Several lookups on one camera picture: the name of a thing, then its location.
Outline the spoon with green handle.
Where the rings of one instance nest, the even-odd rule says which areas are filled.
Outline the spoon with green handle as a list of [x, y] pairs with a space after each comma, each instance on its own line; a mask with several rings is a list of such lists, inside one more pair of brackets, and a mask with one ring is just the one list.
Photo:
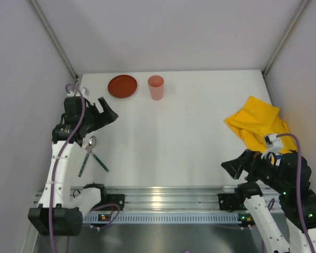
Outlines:
[[92, 149], [96, 146], [96, 143], [97, 143], [97, 138], [96, 138], [96, 136], [93, 135], [89, 138], [89, 140], [85, 144], [82, 145], [82, 147], [86, 151], [86, 156], [85, 156], [83, 163], [81, 165], [80, 171], [78, 173], [78, 177], [82, 176], [83, 171], [85, 169], [85, 166], [87, 164], [87, 161], [90, 157], [90, 153], [91, 153]]

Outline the fork with green handle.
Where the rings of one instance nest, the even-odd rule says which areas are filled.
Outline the fork with green handle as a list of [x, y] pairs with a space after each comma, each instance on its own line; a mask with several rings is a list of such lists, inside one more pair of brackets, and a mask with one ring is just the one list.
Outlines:
[[106, 171], [109, 172], [110, 170], [107, 168], [107, 166], [102, 162], [102, 160], [92, 151], [92, 146], [89, 146], [88, 143], [83, 144], [83, 148], [86, 150], [86, 156], [84, 158], [84, 161], [82, 163], [81, 166], [81, 172], [80, 174], [82, 174], [82, 171], [85, 169], [85, 166], [87, 164], [87, 161], [90, 157], [90, 155], [93, 156], [93, 158], [100, 164], [100, 166]]

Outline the red round plate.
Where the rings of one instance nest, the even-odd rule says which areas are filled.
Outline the red round plate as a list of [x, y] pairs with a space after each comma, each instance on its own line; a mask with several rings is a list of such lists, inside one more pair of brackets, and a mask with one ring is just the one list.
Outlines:
[[118, 75], [110, 80], [107, 89], [115, 98], [128, 98], [135, 93], [137, 81], [130, 75]]

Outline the yellow printed cloth placemat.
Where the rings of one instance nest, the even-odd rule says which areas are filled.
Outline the yellow printed cloth placemat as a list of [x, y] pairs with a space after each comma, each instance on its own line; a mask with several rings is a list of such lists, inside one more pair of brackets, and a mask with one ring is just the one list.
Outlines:
[[227, 126], [243, 140], [247, 149], [264, 152], [264, 136], [289, 133], [288, 124], [280, 116], [278, 107], [250, 96], [242, 109], [224, 120]]

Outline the pink plastic cup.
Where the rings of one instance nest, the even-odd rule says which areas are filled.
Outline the pink plastic cup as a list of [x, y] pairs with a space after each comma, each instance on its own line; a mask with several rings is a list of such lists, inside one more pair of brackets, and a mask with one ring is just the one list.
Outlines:
[[148, 79], [148, 86], [153, 100], [159, 101], [163, 97], [164, 79], [159, 75], [151, 76]]

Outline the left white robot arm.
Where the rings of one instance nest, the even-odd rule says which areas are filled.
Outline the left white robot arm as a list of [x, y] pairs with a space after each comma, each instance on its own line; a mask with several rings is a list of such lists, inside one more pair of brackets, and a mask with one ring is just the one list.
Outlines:
[[93, 173], [82, 169], [86, 157], [83, 140], [86, 135], [111, 123], [119, 116], [103, 97], [95, 103], [87, 98], [69, 96], [64, 113], [52, 131], [52, 158], [42, 196], [28, 219], [43, 236], [77, 236], [84, 217], [107, 203], [104, 184], [93, 180]]

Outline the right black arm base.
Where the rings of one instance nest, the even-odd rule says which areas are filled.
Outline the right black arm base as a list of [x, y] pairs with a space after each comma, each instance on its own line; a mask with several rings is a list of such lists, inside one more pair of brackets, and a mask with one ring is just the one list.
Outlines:
[[241, 200], [234, 193], [218, 194], [218, 201], [221, 211], [234, 212], [246, 210]]

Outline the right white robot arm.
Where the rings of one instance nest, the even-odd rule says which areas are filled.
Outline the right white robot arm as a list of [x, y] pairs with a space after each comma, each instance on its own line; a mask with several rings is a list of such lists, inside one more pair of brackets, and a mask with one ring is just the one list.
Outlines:
[[[310, 188], [311, 169], [305, 158], [287, 153], [277, 160], [273, 152], [245, 150], [221, 166], [234, 180], [247, 172], [246, 182], [237, 185], [234, 193], [252, 216], [267, 252], [316, 252], [316, 193]], [[279, 194], [289, 241], [274, 221], [258, 181]]]

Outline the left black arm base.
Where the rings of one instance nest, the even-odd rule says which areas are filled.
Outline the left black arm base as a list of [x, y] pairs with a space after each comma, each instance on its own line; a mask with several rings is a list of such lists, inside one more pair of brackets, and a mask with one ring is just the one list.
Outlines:
[[106, 198], [103, 200], [103, 204], [116, 204], [120, 207], [120, 210], [124, 209], [125, 204], [125, 195], [124, 194], [108, 194]]

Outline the left aluminium corner post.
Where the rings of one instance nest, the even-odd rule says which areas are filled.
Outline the left aluminium corner post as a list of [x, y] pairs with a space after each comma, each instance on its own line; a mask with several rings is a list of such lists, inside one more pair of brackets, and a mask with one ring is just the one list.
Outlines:
[[78, 79], [78, 74], [76, 73], [76, 71], [74, 70], [72, 64], [69, 61], [69, 58], [67, 57], [60, 41], [58, 40], [55, 32], [53, 31], [47, 17], [45, 16], [41, 6], [39, 5], [38, 1], [36, 0], [28, 0], [28, 3], [30, 4], [32, 10], [35, 12], [38, 20], [41, 23], [41, 26], [43, 27], [46, 35], [48, 36], [48, 38], [50, 39], [53, 47], [55, 48], [57, 54], [59, 55], [59, 57], [61, 58], [61, 60], [63, 61], [67, 71], [69, 72], [71, 78], [73, 80], [77, 80]]

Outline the aluminium corner post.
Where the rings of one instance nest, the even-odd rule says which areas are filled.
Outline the aluminium corner post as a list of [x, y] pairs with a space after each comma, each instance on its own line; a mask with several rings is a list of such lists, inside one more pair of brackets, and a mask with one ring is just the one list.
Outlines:
[[28, 3], [30, 4], [32, 10], [35, 12], [38, 20], [41, 23], [41, 26], [43, 27], [46, 35], [48, 36], [48, 38], [50, 39], [53, 47], [55, 48], [57, 54], [59, 55], [59, 57], [61, 58], [61, 60], [63, 61], [67, 71], [69, 72], [71, 78], [73, 80], [77, 80], [78, 79], [78, 74], [76, 73], [76, 71], [74, 70], [72, 64], [69, 61], [69, 58], [67, 57], [60, 41], [58, 40], [55, 32], [53, 31], [47, 17], [45, 16], [41, 6], [39, 5], [38, 1], [36, 0], [28, 0]]
[[270, 55], [268, 61], [265, 64], [265, 67], [261, 71], [262, 76], [264, 78], [267, 77], [269, 71], [271, 70], [272, 66], [276, 62], [277, 58], [280, 56], [281, 52], [284, 50], [286, 44], [290, 40], [290, 37], [292, 36], [295, 28], [299, 24], [300, 19], [302, 18], [303, 14], [305, 13], [307, 8], [309, 7], [310, 3], [311, 3], [311, 0], [300, 1], [298, 7], [296, 8], [293, 16], [290, 19], [290, 22], [286, 26], [283, 35], [280, 37], [274, 51]]

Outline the aluminium mounting rail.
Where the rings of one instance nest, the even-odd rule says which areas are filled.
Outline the aluminium mounting rail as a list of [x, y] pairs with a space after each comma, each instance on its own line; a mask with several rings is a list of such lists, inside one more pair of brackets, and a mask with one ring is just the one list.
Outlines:
[[124, 211], [218, 211], [219, 194], [233, 193], [223, 187], [106, 187], [108, 194], [125, 195]]

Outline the right aluminium corner post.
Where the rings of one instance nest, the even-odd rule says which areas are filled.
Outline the right aluminium corner post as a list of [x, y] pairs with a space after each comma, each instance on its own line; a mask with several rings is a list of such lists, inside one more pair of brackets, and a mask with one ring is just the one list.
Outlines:
[[311, 0], [300, 1], [298, 7], [296, 8], [293, 16], [290, 19], [290, 22], [286, 26], [283, 35], [280, 37], [274, 51], [270, 55], [268, 61], [265, 64], [265, 67], [261, 71], [262, 76], [264, 78], [267, 77], [269, 71], [271, 70], [272, 66], [276, 62], [277, 58], [280, 56], [281, 52], [284, 50], [286, 44], [290, 40], [290, 37], [292, 36], [295, 28], [299, 24], [300, 19], [302, 18], [303, 14], [305, 13], [307, 8], [309, 7], [310, 3], [311, 3]]

